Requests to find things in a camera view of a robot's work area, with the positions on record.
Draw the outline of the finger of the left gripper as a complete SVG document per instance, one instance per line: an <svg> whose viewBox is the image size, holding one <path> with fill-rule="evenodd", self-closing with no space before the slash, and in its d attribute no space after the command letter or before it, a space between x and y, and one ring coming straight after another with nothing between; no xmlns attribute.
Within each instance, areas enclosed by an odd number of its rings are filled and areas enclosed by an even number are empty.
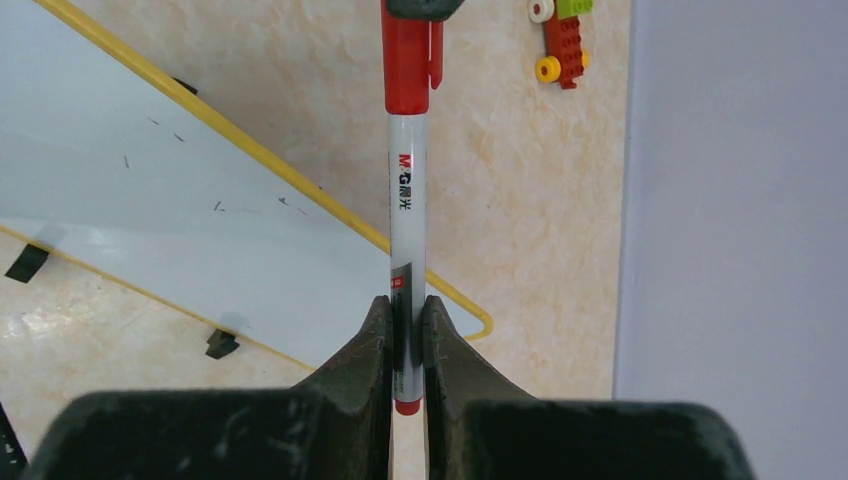
<svg viewBox="0 0 848 480"><path fill-rule="evenodd" d="M464 0L386 0L385 10L402 20L443 22L463 3Z"/></svg>

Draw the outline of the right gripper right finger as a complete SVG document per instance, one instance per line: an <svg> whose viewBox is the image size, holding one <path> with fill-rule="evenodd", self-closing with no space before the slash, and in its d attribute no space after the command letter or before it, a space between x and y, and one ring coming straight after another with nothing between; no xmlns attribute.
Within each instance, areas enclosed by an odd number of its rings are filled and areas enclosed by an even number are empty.
<svg viewBox="0 0 848 480"><path fill-rule="evenodd" d="M726 420L687 402L539 399L423 312L431 479L752 479Z"/></svg>

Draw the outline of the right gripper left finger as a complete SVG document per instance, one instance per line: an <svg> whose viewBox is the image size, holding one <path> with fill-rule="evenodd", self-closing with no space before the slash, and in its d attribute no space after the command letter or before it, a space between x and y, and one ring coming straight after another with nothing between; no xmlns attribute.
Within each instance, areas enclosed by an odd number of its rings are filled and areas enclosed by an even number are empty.
<svg viewBox="0 0 848 480"><path fill-rule="evenodd" d="M388 479L391 308L297 384L99 391L52 422L27 479Z"/></svg>

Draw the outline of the red white marker pen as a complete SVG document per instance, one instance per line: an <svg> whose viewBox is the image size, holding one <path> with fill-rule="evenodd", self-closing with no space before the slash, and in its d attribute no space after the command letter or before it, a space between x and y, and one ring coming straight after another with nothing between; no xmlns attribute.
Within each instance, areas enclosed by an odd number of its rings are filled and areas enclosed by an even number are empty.
<svg viewBox="0 0 848 480"><path fill-rule="evenodd" d="M391 13L382 1L384 96L390 177L390 290L396 411L419 412L424 396L422 309L426 301L427 158L432 38L441 27Z"/></svg>

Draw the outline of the white whiteboard yellow edge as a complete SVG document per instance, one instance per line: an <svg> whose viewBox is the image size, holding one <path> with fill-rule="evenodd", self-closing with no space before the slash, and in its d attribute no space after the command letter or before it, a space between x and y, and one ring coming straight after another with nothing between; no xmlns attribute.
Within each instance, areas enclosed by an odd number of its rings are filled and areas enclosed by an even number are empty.
<svg viewBox="0 0 848 480"><path fill-rule="evenodd" d="M1 5L1 226L309 366L386 239L67 1Z"/></svg>

